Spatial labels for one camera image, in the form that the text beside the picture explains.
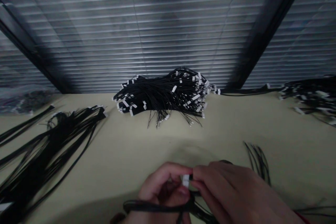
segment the plastic bag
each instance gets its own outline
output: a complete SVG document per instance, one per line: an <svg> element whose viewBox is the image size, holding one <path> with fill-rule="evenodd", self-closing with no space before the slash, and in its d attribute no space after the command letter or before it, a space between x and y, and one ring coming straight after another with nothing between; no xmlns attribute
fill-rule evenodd
<svg viewBox="0 0 336 224"><path fill-rule="evenodd" d="M41 85L0 88L0 114L32 114L50 101L56 90Z"/></svg>

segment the black wire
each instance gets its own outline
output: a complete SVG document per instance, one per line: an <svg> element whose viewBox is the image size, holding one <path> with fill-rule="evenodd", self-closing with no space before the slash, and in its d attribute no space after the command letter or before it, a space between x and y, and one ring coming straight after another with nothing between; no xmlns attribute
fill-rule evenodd
<svg viewBox="0 0 336 224"><path fill-rule="evenodd" d="M7 157L0 166L24 153L19 165L0 186L0 203L12 204L0 214L0 223L19 223L45 200L66 178L89 146L97 123L105 118L104 109L94 106L73 113L57 113L48 121L48 130ZM85 139L89 139L78 158L47 193L33 200L69 161Z"/></svg>
<svg viewBox="0 0 336 224"><path fill-rule="evenodd" d="M314 207L309 207L309 208L301 208L301 209L295 209L294 211L296 212L301 212L301 211L312 211L312 210L318 210L318 209L329 209L329 208L336 208L336 205L332 206L314 206Z"/></svg>
<svg viewBox="0 0 336 224"><path fill-rule="evenodd" d="M122 89L113 99L123 101L118 103L119 110L123 113L132 112L135 115L145 110L155 111L154 115L150 113L147 127L156 115L156 128L159 128L173 110L179 111L189 125L193 122L201 125L197 117L203 116L204 100L211 88L204 76L181 67L166 76L137 76L123 83Z"/></svg>
<svg viewBox="0 0 336 224"><path fill-rule="evenodd" d="M324 213L301 213L302 215L318 215L318 216L325 216L325 217L333 217L336 218L336 215L329 215Z"/></svg>

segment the window blind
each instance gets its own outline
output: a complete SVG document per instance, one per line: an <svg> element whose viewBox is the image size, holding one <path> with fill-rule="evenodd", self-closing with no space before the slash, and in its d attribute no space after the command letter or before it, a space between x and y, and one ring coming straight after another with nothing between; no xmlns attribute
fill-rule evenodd
<svg viewBox="0 0 336 224"><path fill-rule="evenodd" d="M336 73L336 0L295 0L243 88Z"/></svg>
<svg viewBox="0 0 336 224"><path fill-rule="evenodd" d="M186 66L223 88L265 0L9 0L74 92Z"/></svg>
<svg viewBox="0 0 336 224"><path fill-rule="evenodd" d="M28 84L53 87L49 80L0 31L0 88Z"/></svg>

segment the coiled black wire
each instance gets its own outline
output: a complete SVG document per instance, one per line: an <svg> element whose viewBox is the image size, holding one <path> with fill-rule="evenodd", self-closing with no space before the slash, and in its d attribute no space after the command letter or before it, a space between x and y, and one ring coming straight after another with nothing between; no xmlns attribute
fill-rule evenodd
<svg viewBox="0 0 336 224"><path fill-rule="evenodd" d="M188 124L201 124L205 98L213 88L202 76L189 68L176 68L166 76L148 78L136 76L121 84L122 89L113 97L121 113L136 115L145 110L154 111L148 126L156 116L156 127L167 120L173 110L179 111Z"/></svg>

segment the table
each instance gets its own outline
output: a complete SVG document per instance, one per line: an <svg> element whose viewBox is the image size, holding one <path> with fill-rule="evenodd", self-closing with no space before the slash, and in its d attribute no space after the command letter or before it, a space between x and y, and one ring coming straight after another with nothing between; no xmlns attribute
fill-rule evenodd
<svg viewBox="0 0 336 224"><path fill-rule="evenodd" d="M290 207L319 202L336 205L336 129L296 113L292 99L280 101L277 93L247 97L211 94L205 119L200 119L203 127L190 127L174 111L159 129L155 129L155 120L147 129L149 112L134 117L120 114L112 96L67 94L54 101L55 111L102 104L109 117L100 123L75 168L28 223L108 223L122 210L124 201L136 198L145 178L166 161L195 166L226 159L249 166L243 141L263 149L272 185ZM0 132L29 118L1 116ZM0 148L0 157L45 130L45 125L33 126ZM13 167L0 173L0 181Z"/></svg>

